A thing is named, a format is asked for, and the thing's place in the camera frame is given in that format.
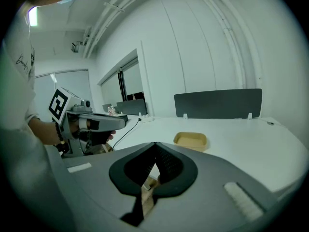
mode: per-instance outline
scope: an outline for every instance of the white t-shirt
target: white t-shirt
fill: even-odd
[[[1,95],[1,127],[25,127],[33,117],[38,117],[33,100],[34,60],[29,25],[25,16],[17,13],[1,47],[0,90],[6,90],[5,94]]]

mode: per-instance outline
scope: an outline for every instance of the white wall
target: white wall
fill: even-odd
[[[271,116],[309,148],[308,41],[282,0],[230,0],[258,47],[263,69],[262,116]]]
[[[176,116],[175,94],[237,86],[222,28],[202,0],[148,0],[111,27],[97,53],[98,81],[137,48],[155,116]]]
[[[46,73],[88,69],[90,90],[94,103],[94,110],[102,113],[103,97],[100,86],[97,85],[97,67],[94,58],[83,59],[79,53],[73,53],[70,45],[80,40],[78,32],[42,32],[31,35],[31,42],[35,49],[35,75]]]

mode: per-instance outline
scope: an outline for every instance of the gray divider panel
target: gray divider panel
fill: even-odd
[[[231,89],[177,94],[174,96],[177,117],[247,118],[259,117],[262,105],[261,89]]]
[[[103,105],[103,110],[104,112],[108,113],[108,107],[111,106],[112,104],[106,104],[106,105]]]
[[[129,115],[146,115],[147,109],[146,104],[143,99],[138,99],[134,101],[123,101],[123,102],[117,102],[117,108],[118,112],[123,112],[124,114]]]

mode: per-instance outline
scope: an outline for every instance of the person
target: person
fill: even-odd
[[[4,48],[5,53],[8,55],[11,60],[11,65],[14,66],[15,72],[13,75],[22,76],[24,81],[27,82],[28,86],[33,90],[34,88],[34,77],[35,77],[35,49],[31,45],[31,40],[29,38],[29,24],[27,23],[27,14],[29,10],[35,6],[44,6],[56,2],[64,3],[72,0],[20,0],[17,4],[19,7],[15,19],[12,23],[12,26],[9,28],[4,40],[2,41],[2,48]],[[16,82],[18,85],[22,85],[22,81]],[[20,102],[24,99],[24,96],[19,98]],[[7,103],[14,104],[12,101],[13,98],[10,99]],[[9,127],[12,126],[13,120],[15,120],[20,112],[21,108],[14,108],[13,111],[10,107],[7,106],[5,109],[6,113],[10,113],[11,116],[7,116],[7,120],[3,119],[2,127],[5,127],[5,124],[11,123]],[[35,105],[33,98],[29,102],[29,107],[27,108],[24,120],[25,124],[23,125],[23,129],[28,130],[29,128],[34,133],[36,137],[38,137],[41,142],[45,145],[57,145],[60,143],[60,138],[56,131],[55,122],[44,122],[39,119],[39,115],[35,110]],[[76,132],[79,129],[78,121],[70,123],[70,130],[72,133]],[[112,134],[109,136],[109,140],[113,139]]]

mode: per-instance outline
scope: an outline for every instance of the small white bracket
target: small white bracket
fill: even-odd
[[[122,13],[125,12],[123,9],[119,8],[118,6],[115,6],[115,5],[110,4],[110,3],[108,3],[108,2],[105,2],[105,3],[104,3],[104,6],[110,7],[111,9],[117,10],[117,11],[122,12]]]

